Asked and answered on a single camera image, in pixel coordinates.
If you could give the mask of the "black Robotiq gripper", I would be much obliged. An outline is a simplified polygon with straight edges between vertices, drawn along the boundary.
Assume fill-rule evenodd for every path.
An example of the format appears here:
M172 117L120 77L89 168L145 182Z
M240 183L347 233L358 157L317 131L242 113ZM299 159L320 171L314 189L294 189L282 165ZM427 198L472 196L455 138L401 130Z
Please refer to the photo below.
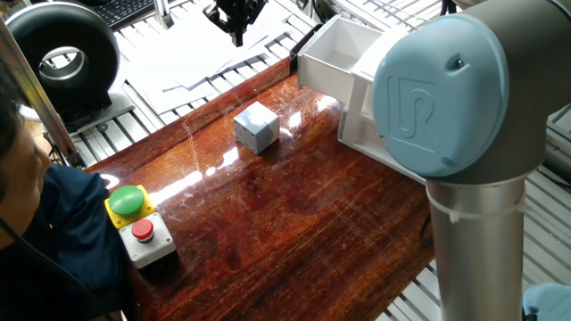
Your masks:
M247 26L255 22L266 3L267 0L216 0L203 9L203 14L228 33L236 47L240 47Z

